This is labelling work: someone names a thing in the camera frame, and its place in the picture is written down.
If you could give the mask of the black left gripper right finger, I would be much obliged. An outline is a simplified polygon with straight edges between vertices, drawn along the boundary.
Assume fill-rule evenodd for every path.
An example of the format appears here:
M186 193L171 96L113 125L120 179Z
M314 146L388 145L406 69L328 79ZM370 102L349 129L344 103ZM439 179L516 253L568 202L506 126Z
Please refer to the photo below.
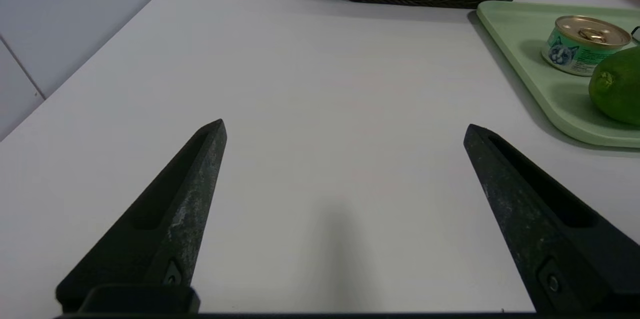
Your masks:
M535 311L637 315L640 247L484 127L463 146Z

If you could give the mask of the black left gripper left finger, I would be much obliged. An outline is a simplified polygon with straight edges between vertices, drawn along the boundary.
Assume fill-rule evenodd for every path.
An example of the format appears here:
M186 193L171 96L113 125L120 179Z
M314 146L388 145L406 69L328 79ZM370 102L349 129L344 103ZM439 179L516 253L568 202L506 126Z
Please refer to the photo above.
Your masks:
M197 310L191 282L227 142L199 128L55 289L64 310Z

